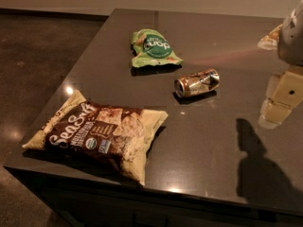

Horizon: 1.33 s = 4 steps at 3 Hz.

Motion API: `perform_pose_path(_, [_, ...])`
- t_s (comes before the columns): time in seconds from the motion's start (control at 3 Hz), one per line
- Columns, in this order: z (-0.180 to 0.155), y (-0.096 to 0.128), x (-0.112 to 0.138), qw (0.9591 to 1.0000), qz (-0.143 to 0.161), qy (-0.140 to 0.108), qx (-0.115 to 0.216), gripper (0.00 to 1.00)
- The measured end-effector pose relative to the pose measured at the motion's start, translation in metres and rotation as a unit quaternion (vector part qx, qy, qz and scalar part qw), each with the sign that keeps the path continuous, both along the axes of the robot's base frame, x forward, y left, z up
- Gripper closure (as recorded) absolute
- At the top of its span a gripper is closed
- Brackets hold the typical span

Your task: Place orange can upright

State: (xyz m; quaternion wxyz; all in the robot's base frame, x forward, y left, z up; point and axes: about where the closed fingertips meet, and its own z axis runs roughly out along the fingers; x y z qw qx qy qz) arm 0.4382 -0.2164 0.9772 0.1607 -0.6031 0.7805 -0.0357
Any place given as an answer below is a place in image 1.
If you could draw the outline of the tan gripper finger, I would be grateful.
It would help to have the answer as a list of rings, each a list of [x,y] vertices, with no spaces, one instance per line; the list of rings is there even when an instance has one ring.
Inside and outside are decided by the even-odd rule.
[[[303,101],[303,67],[290,66],[283,73],[274,73],[268,82],[258,123],[265,129],[281,125]]]
[[[258,47],[264,50],[277,50],[281,29],[282,25],[275,27],[271,32],[259,40]]]

